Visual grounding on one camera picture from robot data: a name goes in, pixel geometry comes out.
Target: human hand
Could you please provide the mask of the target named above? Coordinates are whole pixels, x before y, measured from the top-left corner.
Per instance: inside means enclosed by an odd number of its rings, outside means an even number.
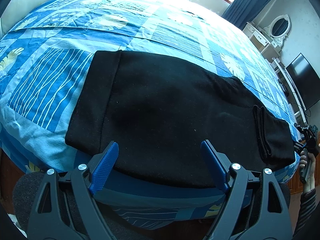
[[[315,169],[316,169],[316,158],[312,153],[308,153],[308,157],[311,161],[310,172],[308,178],[306,178],[306,184],[303,185],[303,193],[308,193],[315,188]],[[299,167],[304,168],[307,165],[307,157],[304,151],[301,152]]]

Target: television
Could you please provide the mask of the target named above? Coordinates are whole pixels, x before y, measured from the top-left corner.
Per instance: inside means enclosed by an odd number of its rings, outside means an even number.
[[[320,100],[320,78],[318,74],[302,53],[286,67],[286,70],[308,110]]]

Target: blue bedsheet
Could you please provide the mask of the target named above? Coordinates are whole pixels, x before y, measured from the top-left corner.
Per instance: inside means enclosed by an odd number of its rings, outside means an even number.
[[[51,0],[0,41],[1,147],[20,169],[69,171],[90,159],[67,146],[65,134],[93,54],[119,49],[175,56],[221,76],[237,76],[276,117],[289,123],[297,138],[292,113],[273,71],[239,29],[213,12],[187,0]],[[298,162],[296,155],[295,163],[277,171],[278,181],[287,182]],[[125,181],[121,187],[117,179]],[[153,191],[150,185],[148,191],[139,191],[130,187],[132,183],[131,178],[113,171],[95,197],[112,205],[130,223],[148,229],[173,220],[215,215],[223,199],[217,189],[173,193],[173,188],[159,189],[154,184]],[[149,204],[142,205],[137,196]],[[144,209],[128,208],[137,206]],[[151,216],[146,210],[154,214],[155,207],[166,214],[163,220],[144,217]],[[126,215],[128,210],[143,213],[143,219]]]

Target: silver screw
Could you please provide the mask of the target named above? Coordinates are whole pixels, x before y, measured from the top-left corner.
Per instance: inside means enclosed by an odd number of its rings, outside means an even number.
[[[85,164],[80,164],[78,166],[78,169],[81,170],[81,171],[85,170],[86,168],[87,168],[87,165],[85,165]]]
[[[47,174],[48,174],[48,175],[54,174],[54,169],[49,169],[49,170],[47,170]]]
[[[234,163],[234,164],[232,165],[232,168],[233,168],[234,170],[239,170],[239,169],[241,168],[241,165],[240,165],[239,163]]]
[[[272,170],[266,168],[264,169],[264,173],[270,175],[272,173]]]

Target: white dresser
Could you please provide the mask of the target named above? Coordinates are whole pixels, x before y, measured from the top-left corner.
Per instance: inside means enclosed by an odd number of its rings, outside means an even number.
[[[273,61],[272,58],[280,57],[281,47],[260,27],[247,22],[243,32],[269,62]]]

